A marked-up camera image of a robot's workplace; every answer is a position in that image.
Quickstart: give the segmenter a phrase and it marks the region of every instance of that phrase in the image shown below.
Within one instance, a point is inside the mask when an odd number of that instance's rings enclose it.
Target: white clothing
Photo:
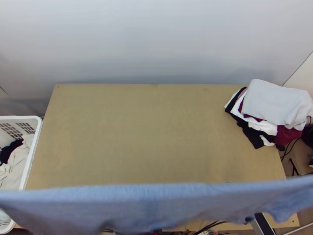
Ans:
[[[266,146],[274,146],[275,145],[275,143],[269,142],[263,135],[260,135],[260,138],[263,140],[263,143]]]
[[[253,79],[245,95],[242,113],[288,129],[303,130],[306,117],[313,115],[313,100],[305,90]]]
[[[247,122],[249,122],[249,127],[252,127],[255,130],[261,130],[264,131],[265,133],[267,133],[268,135],[271,136],[275,136],[277,135],[277,125],[270,123],[269,121],[260,121],[258,122],[257,120],[255,120],[253,117],[244,117],[242,113],[240,113],[238,111],[238,108],[243,100],[244,97],[246,97],[246,92],[244,92],[244,94],[236,101],[234,107],[232,108],[232,110],[230,111],[233,115],[241,118],[242,120],[245,120]]]

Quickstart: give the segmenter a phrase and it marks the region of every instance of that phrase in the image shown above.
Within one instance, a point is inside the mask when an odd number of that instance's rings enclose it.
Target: pile of clothes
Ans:
[[[0,152],[0,189],[19,189],[34,134],[24,135]]]
[[[259,79],[233,94],[224,107],[256,149],[273,145],[281,149],[301,137],[313,116],[313,100],[307,91]]]

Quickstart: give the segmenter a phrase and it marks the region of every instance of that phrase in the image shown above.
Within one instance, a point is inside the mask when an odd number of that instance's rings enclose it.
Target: white wall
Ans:
[[[13,101],[39,102],[32,109],[42,114],[56,82],[281,85],[313,49],[312,8],[311,0],[1,0],[0,86]]]
[[[284,87],[307,90],[313,97],[313,53],[284,84]]]

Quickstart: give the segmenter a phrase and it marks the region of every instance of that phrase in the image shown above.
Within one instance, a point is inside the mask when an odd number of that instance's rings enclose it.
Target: floor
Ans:
[[[289,161],[291,158],[298,169],[299,174],[307,174],[313,172],[313,168],[308,167],[308,162],[310,160],[310,156],[308,154],[313,155],[313,150],[305,145],[305,143],[300,139],[292,148],[290,154],[288,154],[283,160],[283,167],[287,176],[292,175],[292,165]],[[309,224],[313,222],[313,208],[306,209],[298,213],[298,218],[301,226]],[[289,231],[292,231],[295,228],[280,228],[275,229],[277,235],[283,235]],[[301,231],[293,233],[293,235],[312,235],[313,234],[313,226],[305,228]],[[8,235],[29,235],[28,232],[24,230],[13,230]],[[232,231],[229,235],[255,235],[253,230],[241,230],[241,231]]]

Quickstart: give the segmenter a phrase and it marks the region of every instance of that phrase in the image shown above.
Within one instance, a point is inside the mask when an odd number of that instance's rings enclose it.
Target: folded clothes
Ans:
[[[255,130],[253,128],[250,128],[248,126],[248,122],[243,120],[241,117],[238,117],[238,116],[236,116],[236,115],[231,113],[231,111],[235,112],[238,109],[238,108],[236,108],[236,109],[233,109],[233,108],[234,108],[234,105],[236,105],[236,103],[237,103],[237,105],[239,104],[237,102],[238,101],[238,97],[240,96],[240,94],[245,89],[246,89],[246,87],[243,87],[242,89],[240,89],[237,93],[235,93],[232,96],[232,99],[225,106],[225,112],[229,113],[237,121],[237,126],[242,128],[243,133],[249,139],[249,141],[253,144],[254,148],[258,149],[260,147],[263,147],[264,145],[268,145],[267,143],[273,143],[274,139],[275,139],[275,136],[274,135],[268,135],[264,131]],[[267,142],[264,143],[262,138],[265,138],[267,140]]]
[[[249,127],[252,127],[253,129],[256,129],[256,130],[264,131],[265,133],[269,135],[275,136],[277,134],[277,125],[270,123],[269,121],[265,121],[265,120],[257,121],[253,117],[244,117],[244,115],[241,113],[241,106],[242,106],[242,102],[244,100],[245,94],[246,92],[244,92],[242,96],[236,101],[234,107],[231,110],[231,113],[238,116],[242,120],[249,122],[248,124]]]
[[[245,95],[242,113],[288,129],[303,130],[307,116],[313,115],[313,100],[305,90],[253,79]]]

